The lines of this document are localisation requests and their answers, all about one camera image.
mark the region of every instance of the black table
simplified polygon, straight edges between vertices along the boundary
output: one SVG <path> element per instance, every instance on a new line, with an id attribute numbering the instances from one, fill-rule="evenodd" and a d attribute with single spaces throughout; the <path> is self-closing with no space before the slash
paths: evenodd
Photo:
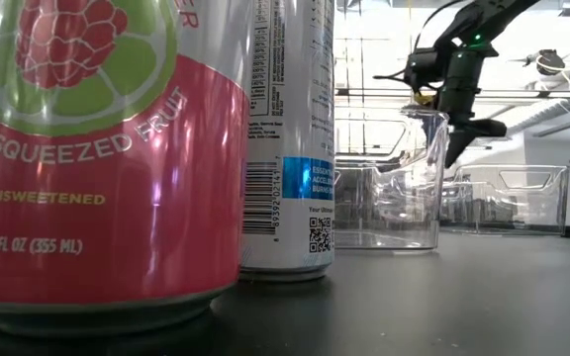
<path id="1" fill-rule="evenodd" d="M 0 333 L 0 355 L 570 355 L 570 239 L 444 233 L 436 254 L 342 250 L 323 280 L 239 284 L 180 327 L 83 342 Z"/>

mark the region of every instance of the transparent container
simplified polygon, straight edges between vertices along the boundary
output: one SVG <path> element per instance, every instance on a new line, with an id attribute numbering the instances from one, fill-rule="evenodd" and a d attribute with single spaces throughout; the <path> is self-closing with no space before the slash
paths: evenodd
<path id="1" fill-rule="evenodd" d="M 335 247 L 434 249 L 447 116 L 384 113 L 383 120 L 342 121 L 336 112 Z M 366 142 L 340 142 L 345 130 L 362 133 Z"/>
<path id="2" fill-rule="evenodd" d="M 568 179 L 564 166 L 461 166 L 443 185 L 441 224 L 479 234 L 561 234 Z"/>

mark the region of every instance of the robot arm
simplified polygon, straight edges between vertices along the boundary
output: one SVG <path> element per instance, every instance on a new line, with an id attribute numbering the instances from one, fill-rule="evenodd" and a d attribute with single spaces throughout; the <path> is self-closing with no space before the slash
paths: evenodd
<path id="1" fill-rule="evenodd" d="M 480 136 L 505 136 L 505 124 L 494 120 L 471 120 L 483 61 L 499 54 L 491 42 L 519 14 L 539 0 L 474 0 L 463 7 L 433 47 L 416 48 L 409 55 L 404 82 L 415 93 L 431 83 L 443 82 L 431 105 L 449 116 L 454 127 L 445 158 L 449 168 L 465 148 Z M 453 40 L 459 39 L 457 45 Z"/>

